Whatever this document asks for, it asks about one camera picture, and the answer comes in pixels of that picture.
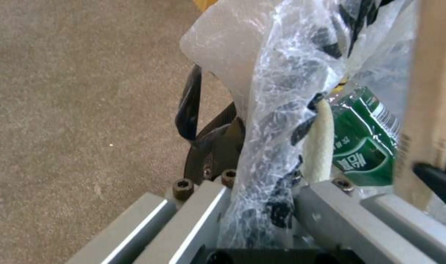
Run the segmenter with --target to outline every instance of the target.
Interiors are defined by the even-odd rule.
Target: yellow object
[[[331,94],[337,94],[339,92],[342,92],[342,90],[344,90],[344,86],[347,83],[348,79],[346,77],[343,77],[342,80],[340,80],[339,84],[332,89],[332,92],[330,92]]]
[[[216,3],[217,0],[193,0],[195,5],[199,8],[200,11],[205,11],[211,5]]]

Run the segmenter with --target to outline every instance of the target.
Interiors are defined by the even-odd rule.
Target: black rubber piece
[[[413,171],[446,204],[446,172],[424,163],[416,164]]]
[[[181,137],[194,141],[197,134],[198,109],[202,86],[202,70],[195,65],[187,77],[174,123]]]

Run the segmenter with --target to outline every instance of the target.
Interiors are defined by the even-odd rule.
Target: trash
[[[219,247],[291,247],[312,106],[344,77],[346,88],[405,95],[415,27],[413,0],[219,0],[195,22],[181,49],[228,87],[246,127]],[[354,154],[349,165],[367,165]]]
[[[332,92],[332,163],[358,186],[392,184],[399,120],[367,88]]]

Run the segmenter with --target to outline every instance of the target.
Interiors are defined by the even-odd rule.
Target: black metal part
[[[233,125],[237,125],[235,131],[228,131],[228,129],[233,128]],[[208,179],[213,180],[225,169],[235,169],[240,156],[238,145],[242,144],[244,139],[244,126],[241,127],[241,125],[242,122],[239,121],[239,118],[236,118],[234,103],[228,105],[223,112],[202,129],[196,141],[201,140],[219,127],[223,127],[224,131],[221,131],[223,134],[218,134],[213,140],[207,140],[206,144],[190,147],[184,177],[191,179],[196,184],[201,184],[204,175],[209,174]],[[234,134],[238,134],[240,140],[235,140]]]
[[[187,77],[175,124],[181,137],[193,141],[197,135],[198,109],[202,85],[202,70],[195,65]]]
[[[446,204],[446,172],[431,166],[418,163],[414,165],[414,173]]]
[[[353,251],[347,249],[205,249],[202,247],[191,264],[362,264]]]

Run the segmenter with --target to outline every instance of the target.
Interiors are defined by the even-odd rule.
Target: bolt head
[[[233,188],[234,181],[236,180],[236,170],[226,169],[222,172],[222,184],[228,188]]]
[[[332,180],[332,183],[346,194],[350,194],[354,189],[354,185],[347,179],[338,177]]]
[[[186,201],[193,194],[194,184],[190,179],[178,179],[172,185],[174,198],[180,201]]]

